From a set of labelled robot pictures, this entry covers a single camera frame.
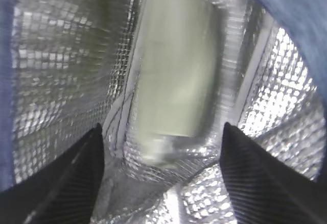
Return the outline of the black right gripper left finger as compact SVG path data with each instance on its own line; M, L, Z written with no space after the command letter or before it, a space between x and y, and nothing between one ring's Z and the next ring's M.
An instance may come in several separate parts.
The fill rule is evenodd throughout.
M103 175L97 124L52 163L1 192L1 223L89 223Z

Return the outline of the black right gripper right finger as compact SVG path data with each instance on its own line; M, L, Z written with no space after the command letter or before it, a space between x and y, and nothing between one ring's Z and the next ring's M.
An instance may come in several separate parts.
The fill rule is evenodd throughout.
M326 182L314 182L225 123L219 160L237 223L326 223Z

